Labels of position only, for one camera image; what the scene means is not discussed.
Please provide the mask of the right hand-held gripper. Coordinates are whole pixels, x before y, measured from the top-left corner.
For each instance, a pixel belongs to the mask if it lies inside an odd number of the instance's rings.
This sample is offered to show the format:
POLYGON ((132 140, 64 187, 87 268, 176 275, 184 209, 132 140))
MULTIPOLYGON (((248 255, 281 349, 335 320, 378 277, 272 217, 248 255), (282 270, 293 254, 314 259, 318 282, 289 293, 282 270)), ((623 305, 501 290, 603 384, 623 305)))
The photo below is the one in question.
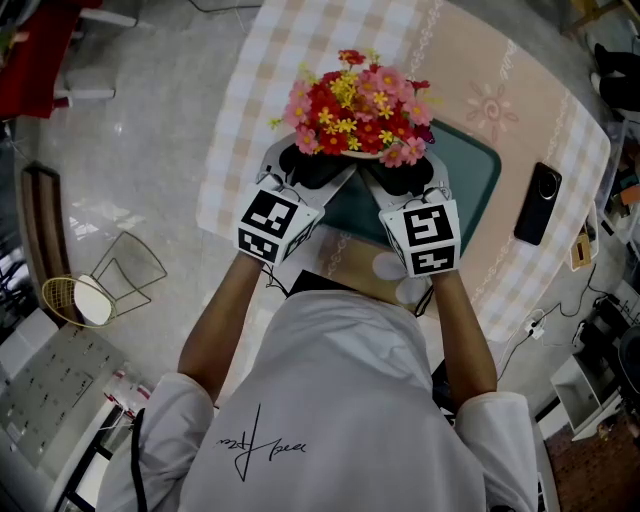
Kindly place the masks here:
POLYGON ((448 189, 447 167, 437 155, 426 154, 414 165, 414 192, 422 193, 418 196, 389 194, 368 170, 359 174, 381 208, 379 220, 411 278, 458 269, 458 208, 448 189))

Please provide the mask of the person's black trousers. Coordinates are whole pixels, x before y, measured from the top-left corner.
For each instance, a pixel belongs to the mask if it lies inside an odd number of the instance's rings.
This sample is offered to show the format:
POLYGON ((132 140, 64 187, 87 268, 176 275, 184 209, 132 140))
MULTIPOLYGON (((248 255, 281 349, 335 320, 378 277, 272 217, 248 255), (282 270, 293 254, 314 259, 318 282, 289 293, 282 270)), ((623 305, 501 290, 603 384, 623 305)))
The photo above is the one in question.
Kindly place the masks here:
POLYGON ((358 294, 358 291, 327 279, 307 270, 302 270, 296 278, 294 284, 288 292, 287 297, 291 298, 296 294, 307 291, 343 291, 358 294))

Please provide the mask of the brown wooden boards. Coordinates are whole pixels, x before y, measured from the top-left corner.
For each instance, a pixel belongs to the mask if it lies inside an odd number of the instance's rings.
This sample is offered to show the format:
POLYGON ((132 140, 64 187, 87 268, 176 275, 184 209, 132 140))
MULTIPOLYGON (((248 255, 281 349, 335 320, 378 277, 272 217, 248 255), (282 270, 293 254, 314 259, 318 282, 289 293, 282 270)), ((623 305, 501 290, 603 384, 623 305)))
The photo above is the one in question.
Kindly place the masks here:
POLYGON ((27 164, 18 175, 21 236, 36 298, 58 327, 66 320, 51 310, 42 296, 50 278, 71 273, 64 232, 60 175, 38 161, 27 164))

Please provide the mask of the person's left forearm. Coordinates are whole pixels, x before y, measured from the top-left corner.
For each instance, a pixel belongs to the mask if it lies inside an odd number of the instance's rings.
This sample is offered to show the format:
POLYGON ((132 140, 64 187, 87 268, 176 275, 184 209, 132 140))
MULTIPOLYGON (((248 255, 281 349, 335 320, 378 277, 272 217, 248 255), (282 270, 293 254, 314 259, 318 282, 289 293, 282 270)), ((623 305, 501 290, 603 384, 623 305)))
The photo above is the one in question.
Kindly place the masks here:
POLYGON ((228 375, 262 268, 261 261, 239 252, 182 348, 177 371, 212 401, 228 375))

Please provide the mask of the white open cabinet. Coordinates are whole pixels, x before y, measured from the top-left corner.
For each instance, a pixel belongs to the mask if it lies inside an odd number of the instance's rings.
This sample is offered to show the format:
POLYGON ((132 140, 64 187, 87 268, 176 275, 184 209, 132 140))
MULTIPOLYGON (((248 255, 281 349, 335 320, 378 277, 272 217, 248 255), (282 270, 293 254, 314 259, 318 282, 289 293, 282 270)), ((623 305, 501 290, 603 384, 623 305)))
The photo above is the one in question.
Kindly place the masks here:
POLYGON ((573 441, 594 436, 598 425, 615 415, 622 403, 616 377, 603 360, 572 354, 550 382, 567 413, 573 441))

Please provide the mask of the red stool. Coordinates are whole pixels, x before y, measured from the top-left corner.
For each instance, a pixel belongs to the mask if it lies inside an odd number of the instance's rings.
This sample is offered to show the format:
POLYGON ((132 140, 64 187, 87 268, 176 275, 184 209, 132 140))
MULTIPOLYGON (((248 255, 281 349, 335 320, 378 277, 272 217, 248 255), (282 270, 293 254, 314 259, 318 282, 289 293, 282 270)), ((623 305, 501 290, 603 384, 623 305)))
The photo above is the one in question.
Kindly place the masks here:
POLYGON ((104 0, 0 0, 0 121, 50 117, 55 82, 80 19, 135 27, 104 0))

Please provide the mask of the potted red pink flowers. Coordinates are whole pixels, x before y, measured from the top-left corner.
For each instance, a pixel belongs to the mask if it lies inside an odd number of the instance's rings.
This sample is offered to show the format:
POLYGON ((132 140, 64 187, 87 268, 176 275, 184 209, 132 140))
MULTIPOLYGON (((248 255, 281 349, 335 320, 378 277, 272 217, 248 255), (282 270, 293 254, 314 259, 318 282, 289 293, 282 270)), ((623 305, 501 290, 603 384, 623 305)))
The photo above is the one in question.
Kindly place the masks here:
POLYGON ((307 156, 357 156, 387 168, 415 166, 435 142, 433 114, 417 81, 385 66, 373 50, 338 52, 337 70, 316 74, 300 66, 283 114, 269 120, 295 132, 295 146, 307 156))

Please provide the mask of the table with checked tablecloth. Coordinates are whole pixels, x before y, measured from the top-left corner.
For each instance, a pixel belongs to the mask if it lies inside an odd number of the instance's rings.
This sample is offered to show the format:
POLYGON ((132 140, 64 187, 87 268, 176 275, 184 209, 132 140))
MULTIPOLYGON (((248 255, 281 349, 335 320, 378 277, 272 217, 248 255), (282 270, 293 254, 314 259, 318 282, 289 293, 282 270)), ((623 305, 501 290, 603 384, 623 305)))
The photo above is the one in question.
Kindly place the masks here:
POLYGON ((564 263, 610 155, 598 122, 516 42, 448 0, 265 0, 230 79, 207 157, 198 225, 229 237, 232 216, 304 64, 323 73, 343 49, 427 80, 434 116, 493 148, 502 163, 461 274, 486 337, 508 340, 564 263), (514 228, 534 167, 562 176, 539 246, 514 228))

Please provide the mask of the grey panel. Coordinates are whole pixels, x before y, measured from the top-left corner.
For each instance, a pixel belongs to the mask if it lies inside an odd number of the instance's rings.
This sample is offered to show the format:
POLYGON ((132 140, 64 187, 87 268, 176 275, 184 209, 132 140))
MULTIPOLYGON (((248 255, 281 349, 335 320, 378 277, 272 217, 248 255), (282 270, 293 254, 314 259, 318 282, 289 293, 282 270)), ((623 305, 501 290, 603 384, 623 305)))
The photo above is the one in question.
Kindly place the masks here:
POLYGON ((96 332, 58 327, 41 309, 0 343, 0 428, 37 468, 83 406, 99 403, 103 386, 124 362, 122 353, 96 332))

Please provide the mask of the black smartphone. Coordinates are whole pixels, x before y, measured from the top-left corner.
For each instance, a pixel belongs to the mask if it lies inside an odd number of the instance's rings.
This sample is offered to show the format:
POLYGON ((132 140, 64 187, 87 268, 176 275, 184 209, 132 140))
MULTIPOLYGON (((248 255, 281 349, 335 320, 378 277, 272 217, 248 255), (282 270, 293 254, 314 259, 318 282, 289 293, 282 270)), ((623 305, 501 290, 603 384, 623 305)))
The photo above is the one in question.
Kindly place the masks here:
POLYGON ((514 228, 516 239, 539 246, 553 212, 562 176, 548 165, 537 162, 514 228))

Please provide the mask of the green tray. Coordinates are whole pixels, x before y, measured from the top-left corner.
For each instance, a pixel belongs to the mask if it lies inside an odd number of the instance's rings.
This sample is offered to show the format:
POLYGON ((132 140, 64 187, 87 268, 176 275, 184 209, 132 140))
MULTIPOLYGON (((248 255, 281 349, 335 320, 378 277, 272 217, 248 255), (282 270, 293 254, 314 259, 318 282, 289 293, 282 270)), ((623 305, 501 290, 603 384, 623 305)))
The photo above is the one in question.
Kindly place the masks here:
MULTIPOLYGON (((501 160, 489 146, 440 120, 434 120, 431 129, 435 143, 427 156, 440 159, 447 169, 449 189, 458 207, 461 248, 465 249, 498 182, 501 160)), ((363 178, 354 173, 325 206, 321 223, 387 248, 379 211, 363 178)))

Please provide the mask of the person's right forearm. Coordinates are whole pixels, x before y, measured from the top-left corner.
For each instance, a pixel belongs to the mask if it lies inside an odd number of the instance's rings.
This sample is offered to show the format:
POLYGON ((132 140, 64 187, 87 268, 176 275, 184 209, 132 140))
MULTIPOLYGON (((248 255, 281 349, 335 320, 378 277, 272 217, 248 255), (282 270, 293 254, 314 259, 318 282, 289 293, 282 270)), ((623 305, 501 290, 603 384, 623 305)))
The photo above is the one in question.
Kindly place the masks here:
POLYGON ((436 274, 432 284, 451 399, 457 411, 468 400, 495 392, 497 371, 459 272, 436 274))

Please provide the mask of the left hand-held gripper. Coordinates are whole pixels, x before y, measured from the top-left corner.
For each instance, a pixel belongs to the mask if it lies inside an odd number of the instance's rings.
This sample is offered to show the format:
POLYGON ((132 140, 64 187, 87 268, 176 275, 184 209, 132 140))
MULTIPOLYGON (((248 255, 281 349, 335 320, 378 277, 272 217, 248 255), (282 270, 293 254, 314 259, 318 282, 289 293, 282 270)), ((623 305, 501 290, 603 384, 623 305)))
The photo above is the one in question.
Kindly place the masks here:
POLYGON ((263 158, 263 173, 249 184, 237 206, 237 249, 271 265, 280 265, 308 240, 327 205, 356 172, 347 167, 317 189, 292 183, 300 158, 294 142, 273 144, 263 158))

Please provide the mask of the white organiser box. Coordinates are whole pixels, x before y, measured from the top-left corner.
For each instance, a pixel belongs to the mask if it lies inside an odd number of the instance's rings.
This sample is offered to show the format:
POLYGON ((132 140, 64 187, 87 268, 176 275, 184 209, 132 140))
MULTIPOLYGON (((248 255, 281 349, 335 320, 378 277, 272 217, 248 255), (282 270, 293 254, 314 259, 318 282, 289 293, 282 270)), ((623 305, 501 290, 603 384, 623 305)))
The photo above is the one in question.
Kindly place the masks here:
POLYGON ((571 247, 569 264, 572 272, 590 266, 598 253, 597 230, 586 220, 571 247))

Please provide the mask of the person's white shirt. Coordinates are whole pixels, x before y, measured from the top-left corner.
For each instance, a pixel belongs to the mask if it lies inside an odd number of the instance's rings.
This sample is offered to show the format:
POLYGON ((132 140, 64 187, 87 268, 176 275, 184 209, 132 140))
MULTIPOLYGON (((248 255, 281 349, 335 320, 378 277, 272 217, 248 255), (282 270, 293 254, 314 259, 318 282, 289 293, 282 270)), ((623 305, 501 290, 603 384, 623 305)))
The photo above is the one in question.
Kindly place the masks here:
POLYGON ((536 512, 527 400, 486 393, 449 422, 407 310, 299 293, 220 408, 193 379, 162 377, 139 442, 106 469, 96 512, 140 502, 149 512, 536 512))

